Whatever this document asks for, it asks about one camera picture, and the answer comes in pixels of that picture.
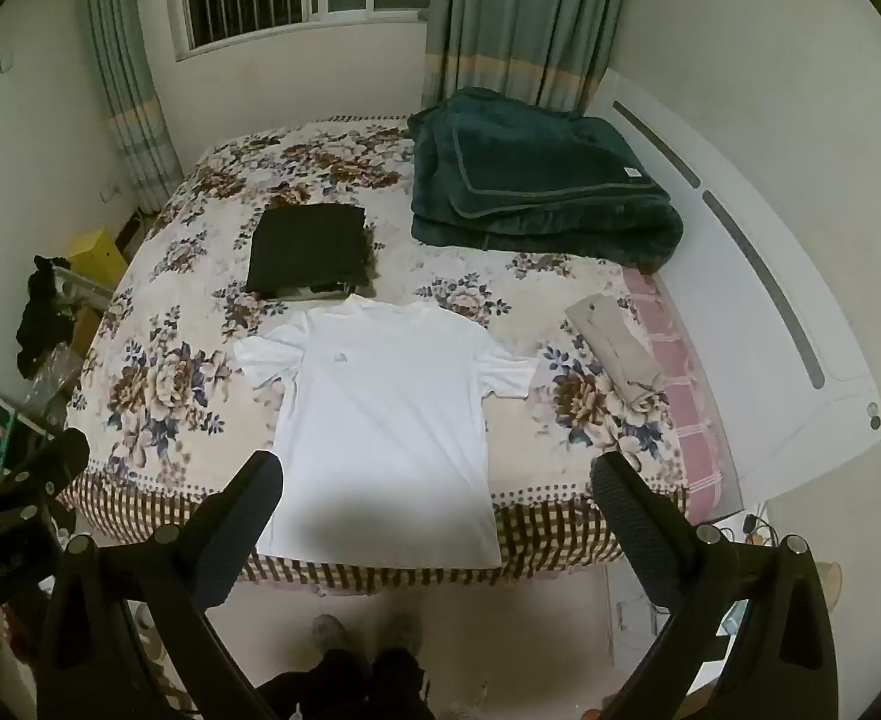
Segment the white t-shirt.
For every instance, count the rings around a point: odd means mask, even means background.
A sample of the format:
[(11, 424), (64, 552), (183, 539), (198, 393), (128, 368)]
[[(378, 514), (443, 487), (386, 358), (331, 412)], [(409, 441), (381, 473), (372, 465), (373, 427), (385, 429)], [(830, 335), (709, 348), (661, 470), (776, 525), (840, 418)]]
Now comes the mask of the white t-shirt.
[(282, 397), (284, 475), (262, 556), (387, 569), (494, 569), (486, 398), (528, 395), (536, 361), (433, 302), (351, 296), (235, 343)]

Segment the black clothes pile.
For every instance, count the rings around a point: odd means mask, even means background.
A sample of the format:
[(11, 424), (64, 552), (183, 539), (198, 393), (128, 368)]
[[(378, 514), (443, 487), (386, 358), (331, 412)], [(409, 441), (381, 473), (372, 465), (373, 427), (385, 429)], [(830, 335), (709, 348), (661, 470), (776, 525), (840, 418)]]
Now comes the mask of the black clothes pile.
[(27, 280), (27, 304), (22, 310), (16, 341), (20, 351), (16, 356), (20, 377), (31, 380), (45, 356), (61, 343), (70, 344), (74, 323), (71, 314), (59, 310), (55, 268), (70, 270), (71, 264), (63, 257), (45, 259), (34, 257), (34, 273)]

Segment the floral bed cover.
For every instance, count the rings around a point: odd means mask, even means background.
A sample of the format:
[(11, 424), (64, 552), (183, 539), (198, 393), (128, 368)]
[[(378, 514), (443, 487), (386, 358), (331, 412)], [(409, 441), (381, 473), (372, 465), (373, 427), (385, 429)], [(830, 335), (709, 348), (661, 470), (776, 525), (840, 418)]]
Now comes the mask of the floral bed cover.
[(664, 390), (650, 410), (630, 410), (566, 316), (588, 296), (611, 296), (647, 348), (626, 269), (567, 254), (421, 244), (411, 234), (413, 169), (403, 121), (359, 117), (243, 135), (196, 163), (118, 284), (68, 406), (91, 447), (68, 499), (92, 525), (134, 543), (184, 522), (271, 442), (281, 387), (251, 387), (234, 346), (287, 322), (296, 304), (245, 288), (251, 236), (266, 210), (320, 202), (365, 211), (377, 299), (433, 302), (538, 359), (528, 398), (484, 406), (502, 551), (486, 582), (618, 555), (588, 495), (591, 462), (608, 450), (687, 515)]

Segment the grey shoe left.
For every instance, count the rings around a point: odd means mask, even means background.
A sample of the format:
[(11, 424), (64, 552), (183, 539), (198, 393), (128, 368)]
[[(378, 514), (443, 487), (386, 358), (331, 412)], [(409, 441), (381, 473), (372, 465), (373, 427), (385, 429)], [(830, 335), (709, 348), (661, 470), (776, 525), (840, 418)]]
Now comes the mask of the grey shoe left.
[(312, 642), (321, 655), (335, 650), (349, 652), (353, 648), (346, 626), (333, 614), (319, 614), (313, 619)]

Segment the yellow box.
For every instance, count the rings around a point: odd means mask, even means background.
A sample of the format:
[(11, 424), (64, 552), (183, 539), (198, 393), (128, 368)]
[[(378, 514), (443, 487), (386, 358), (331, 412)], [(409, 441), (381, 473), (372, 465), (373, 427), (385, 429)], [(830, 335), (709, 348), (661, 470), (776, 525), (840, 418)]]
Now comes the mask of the yellow box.
[(94, 229), (68, 245), (66, 260), (81, 277), (115, 289), (127, 273), (128, 262), (105, 229)]

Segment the pink checked sheet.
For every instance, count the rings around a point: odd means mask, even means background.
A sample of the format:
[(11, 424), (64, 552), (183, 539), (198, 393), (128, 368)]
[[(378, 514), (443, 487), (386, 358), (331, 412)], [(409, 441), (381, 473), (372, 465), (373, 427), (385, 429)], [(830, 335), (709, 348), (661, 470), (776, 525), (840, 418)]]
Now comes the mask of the pink checked sheet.
[(655, 277), (627, 268), (624, 283), (644, 329), (644, 343), (664, 372), (664, 394), (679, 439), (687, 479), (687, 516), (694, 523), (723, 517), (728, 484), (738, 507), (738, 483), (714, 395), (694, 344), (666, 288)]

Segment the white headboard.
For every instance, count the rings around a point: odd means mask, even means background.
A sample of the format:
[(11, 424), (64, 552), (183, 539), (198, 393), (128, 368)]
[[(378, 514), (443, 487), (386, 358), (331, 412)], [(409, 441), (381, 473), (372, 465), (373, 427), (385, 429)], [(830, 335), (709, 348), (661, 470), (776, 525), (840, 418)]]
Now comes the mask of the white headboard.
[(644, 88), (608, 71), (590, 104), (684, 224), (660, 280), (699, 358), (739, 500), (762, 504), (881, 442), (881, 395), (837, 299), (754, 185)]

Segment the folded beige garment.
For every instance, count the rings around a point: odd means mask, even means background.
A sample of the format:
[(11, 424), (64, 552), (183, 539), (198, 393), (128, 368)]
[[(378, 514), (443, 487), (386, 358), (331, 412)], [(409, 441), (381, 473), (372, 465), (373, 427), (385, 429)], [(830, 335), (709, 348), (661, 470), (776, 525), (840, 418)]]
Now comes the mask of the folded beige garment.
[(619, 302), (593, 294), (567, 307), (566, 316), (605, 369), (624, 405), (634, 411), (650, 410), (663, 394), (666, 376), (652, 353), (630, 332)]

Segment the green curtain left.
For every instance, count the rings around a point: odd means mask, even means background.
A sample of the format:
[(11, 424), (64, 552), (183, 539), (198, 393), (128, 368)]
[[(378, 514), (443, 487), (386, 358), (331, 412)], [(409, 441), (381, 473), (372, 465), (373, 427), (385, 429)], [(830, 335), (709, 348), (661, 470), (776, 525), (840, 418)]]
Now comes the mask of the green curtain left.
[(155, 91), (138, 0), (79, 0), (105, 122), (139, 208), (159, 213), (184, 180)]

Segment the green curtain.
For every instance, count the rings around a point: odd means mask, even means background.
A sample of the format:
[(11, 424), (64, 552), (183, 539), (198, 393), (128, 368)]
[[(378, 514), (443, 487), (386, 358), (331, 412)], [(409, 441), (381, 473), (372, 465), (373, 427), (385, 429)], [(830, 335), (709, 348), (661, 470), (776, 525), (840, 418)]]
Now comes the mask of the green curtain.
[(79, 0), (105, 122), (139, 208), (159, 213), (184, 180), (155, 91), (138, 0)]
[(461, 88), (582, 112), (611, 60), (624, 0), (431, 0), (422, 104)]

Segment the folded black garment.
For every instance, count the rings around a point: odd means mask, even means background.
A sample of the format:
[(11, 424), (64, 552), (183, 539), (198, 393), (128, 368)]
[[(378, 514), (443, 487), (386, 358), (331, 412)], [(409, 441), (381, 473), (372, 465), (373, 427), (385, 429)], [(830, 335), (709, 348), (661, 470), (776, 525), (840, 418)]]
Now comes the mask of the folded black garment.
[(365, 211), (342, 203), (266, 210), (251, 236), (245, 288), (279, 298), (367, 288), (372, 244)]

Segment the dark green folded blanket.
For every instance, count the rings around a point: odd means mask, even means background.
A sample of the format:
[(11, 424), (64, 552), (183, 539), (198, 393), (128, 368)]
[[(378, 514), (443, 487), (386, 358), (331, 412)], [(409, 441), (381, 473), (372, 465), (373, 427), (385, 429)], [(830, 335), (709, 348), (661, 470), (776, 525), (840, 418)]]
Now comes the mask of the dark green folded blanket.
[(653, 273), (681, 242), (668, 192), (611, 124), (465, 88), (408, 119), (413, 238)]

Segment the green curtain right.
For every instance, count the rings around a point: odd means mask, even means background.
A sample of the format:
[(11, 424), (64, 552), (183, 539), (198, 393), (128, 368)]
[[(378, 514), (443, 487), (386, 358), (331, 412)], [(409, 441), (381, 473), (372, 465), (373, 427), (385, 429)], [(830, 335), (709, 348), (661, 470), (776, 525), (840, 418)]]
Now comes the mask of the green curtain right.
[(431, 0), (422, 104), (461, 88), (582, 112), (611, 60), (624, 0)]

